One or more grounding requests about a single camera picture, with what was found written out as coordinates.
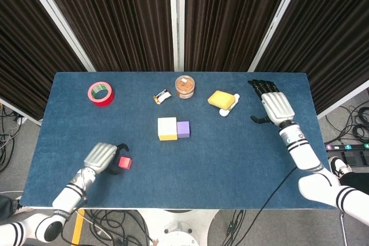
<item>blue table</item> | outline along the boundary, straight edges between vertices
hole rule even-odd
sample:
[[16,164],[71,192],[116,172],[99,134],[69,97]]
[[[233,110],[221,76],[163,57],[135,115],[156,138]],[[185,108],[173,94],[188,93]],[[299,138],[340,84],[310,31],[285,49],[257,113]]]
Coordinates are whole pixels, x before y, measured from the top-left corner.
[[[121,175],[101,174],[88,191],[87,207],[164,209],[259,209],[295,166],[272,124],[258,125],[250,115],[265,115],[247,84],[275,82],[295,110],[295,120],[327,166],[326,152],[302,73],[187,73],[196,81],[188,100],[175,95],[181,73],[58,73],[21,203],[50,207],[55,197],[83,167],[98,142],[126,143],[133,160]],[[87,90],[97,81],[111,84],[114,102],[97,107]],[[173,97],[157,105],[153,95],[167,88]],[[223,118],[208,104],[216,90],[240,94],[239,103]],[[157,118],[189,121],[191,137],[159,141]],[[304,199],[295,171],[272,198],[269,209],[328,208]]]

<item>dark brown curtain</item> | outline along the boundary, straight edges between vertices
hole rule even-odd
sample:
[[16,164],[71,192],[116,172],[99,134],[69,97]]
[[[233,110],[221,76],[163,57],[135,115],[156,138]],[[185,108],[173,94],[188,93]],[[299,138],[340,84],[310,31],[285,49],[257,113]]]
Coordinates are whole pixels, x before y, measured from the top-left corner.
[[99,71],[173,70],[170,0],[55,0]]
[[369,0],[292,0],[257,71],[306,72],[322,112],[369,79]]
[[54,74],[84,67],[39,0],[0,0],[0,97],[41,119]]
[[184,67],[246,71],[281,0],[186,0]]

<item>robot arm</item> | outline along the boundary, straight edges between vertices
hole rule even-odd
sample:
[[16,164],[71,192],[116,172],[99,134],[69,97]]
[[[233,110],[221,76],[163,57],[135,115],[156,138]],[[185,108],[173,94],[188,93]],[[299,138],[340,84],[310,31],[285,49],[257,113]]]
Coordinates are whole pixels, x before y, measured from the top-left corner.
[[26,239],[37,239],[44,243],[55,240],[65,222],[79,208],[78,203],[81,200],[87,202],[87,189],[95,181],[95,175],[109,166],[116,150],[114,145],[98,143],[84,160],[85,168],[77,172],[53,201],[53,215],[37,213],[23,221],[0,226],[1,245],[19,246],[23,245]]
[[252,80],[248,83],[255,89],[267,113],[264,118],[252,116],[251,119],[259,124],[273,122],[279,126],[279,135],[296,166],[314,173],[299,180],[300,193],[306,199],[336,207],[369,226],[369,195],[341,186],[335,175],[324,167],[300,126],[292,121],[295,113],[286,96],[272,82]]

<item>white cube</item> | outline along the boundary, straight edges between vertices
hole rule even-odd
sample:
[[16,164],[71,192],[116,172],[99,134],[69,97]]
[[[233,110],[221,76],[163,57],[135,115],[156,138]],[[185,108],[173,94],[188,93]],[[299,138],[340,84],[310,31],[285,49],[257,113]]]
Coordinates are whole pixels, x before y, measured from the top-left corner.
[[177,138],[177,118],[158,118],[157,134],[161,141],[176,141]]

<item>red tape roll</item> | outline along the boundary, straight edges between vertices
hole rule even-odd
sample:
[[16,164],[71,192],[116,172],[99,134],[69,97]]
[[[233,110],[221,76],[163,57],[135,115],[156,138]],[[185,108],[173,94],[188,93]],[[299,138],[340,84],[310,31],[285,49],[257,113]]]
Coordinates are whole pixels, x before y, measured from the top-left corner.
[[[105,97],[101,99],[97,99],[96,95],[101,90],[107,90],[108,93]],[[105,107],[107,105],[110,105],[110,103],[114,100],[114,92],[111,86],[106,82],[96,82],[93,85],[90,86],[87,92],[88,98],[99,107]]]

